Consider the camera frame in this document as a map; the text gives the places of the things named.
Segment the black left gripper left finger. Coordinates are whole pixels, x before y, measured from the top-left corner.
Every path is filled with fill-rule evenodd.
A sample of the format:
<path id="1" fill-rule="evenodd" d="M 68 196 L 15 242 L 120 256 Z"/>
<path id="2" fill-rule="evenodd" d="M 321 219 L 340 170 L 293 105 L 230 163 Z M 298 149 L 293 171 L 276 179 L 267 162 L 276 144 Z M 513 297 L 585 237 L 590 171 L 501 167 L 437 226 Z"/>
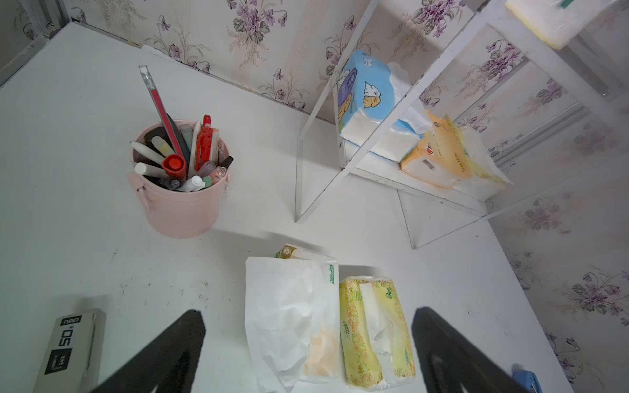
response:
<path id="1" fill-rule="evenodd" d="M 190 392 L 205 336 L 201 312 L 190 309 L 93 391 Z"/>

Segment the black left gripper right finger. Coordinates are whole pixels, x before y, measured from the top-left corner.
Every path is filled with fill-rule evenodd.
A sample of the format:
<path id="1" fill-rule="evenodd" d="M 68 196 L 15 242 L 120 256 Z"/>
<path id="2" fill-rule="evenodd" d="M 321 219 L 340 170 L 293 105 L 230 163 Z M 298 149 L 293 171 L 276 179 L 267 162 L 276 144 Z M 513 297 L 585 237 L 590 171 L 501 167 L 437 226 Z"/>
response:
<path id="1" fill-rule="evenodd" d="M 427 392 L 514 390 L 514 380 L 432 308 L 415 311 L 411 331 Z"/>

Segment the yellow floral tissue pack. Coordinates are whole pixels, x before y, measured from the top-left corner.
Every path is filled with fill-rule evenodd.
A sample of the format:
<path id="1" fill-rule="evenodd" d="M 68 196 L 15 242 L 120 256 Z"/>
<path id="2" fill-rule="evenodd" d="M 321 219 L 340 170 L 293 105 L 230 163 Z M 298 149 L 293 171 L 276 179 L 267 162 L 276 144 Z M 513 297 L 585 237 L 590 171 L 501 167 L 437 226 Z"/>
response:
<path id="1" fill-rule="evenodd" d="M 347 384 L 383 391 L 414 381 L 413 343 L 394 282 L 350 277 L 340 283 L 339 290 Z"/>

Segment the white green tissue pack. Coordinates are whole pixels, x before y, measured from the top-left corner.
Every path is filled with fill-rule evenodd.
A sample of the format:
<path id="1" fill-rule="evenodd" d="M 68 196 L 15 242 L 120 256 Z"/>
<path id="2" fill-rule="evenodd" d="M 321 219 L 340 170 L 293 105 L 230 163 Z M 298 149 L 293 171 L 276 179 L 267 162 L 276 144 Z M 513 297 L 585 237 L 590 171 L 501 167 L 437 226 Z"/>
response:
<path id="1" fill-rule="evenodd" d="M 342 376 L 339 283 L 336 259 L 296 245 L 247 259 L 245 330 L 259 391 Z"/>

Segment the orange tissue pack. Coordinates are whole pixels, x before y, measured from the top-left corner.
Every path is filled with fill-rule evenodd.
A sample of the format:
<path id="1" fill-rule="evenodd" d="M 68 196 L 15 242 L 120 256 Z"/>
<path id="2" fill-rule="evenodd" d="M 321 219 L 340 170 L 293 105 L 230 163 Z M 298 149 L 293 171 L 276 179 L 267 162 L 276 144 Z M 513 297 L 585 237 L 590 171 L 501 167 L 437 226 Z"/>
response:
<path id="1" fill-rule="evenodd" d="M 512 182 L 496 166 L 480 138 L 468 126 L 457 126 L 448 116 L 427 113 L 432 129 L 401 161 L 401 171 L 444 189 L 454 189 L 486 201 Z"/>

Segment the white yellow tissue pack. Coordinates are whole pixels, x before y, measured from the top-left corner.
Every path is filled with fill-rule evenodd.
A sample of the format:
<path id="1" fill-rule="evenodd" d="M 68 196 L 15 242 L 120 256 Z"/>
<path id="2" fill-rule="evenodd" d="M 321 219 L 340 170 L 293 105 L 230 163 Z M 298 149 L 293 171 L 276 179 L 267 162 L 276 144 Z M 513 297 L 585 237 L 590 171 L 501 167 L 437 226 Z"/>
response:
<path id="1" fill-rule="evenodd" d="M 507 9 L 542 42 L 562 49 L 615 0 L 508 0 Z"/>

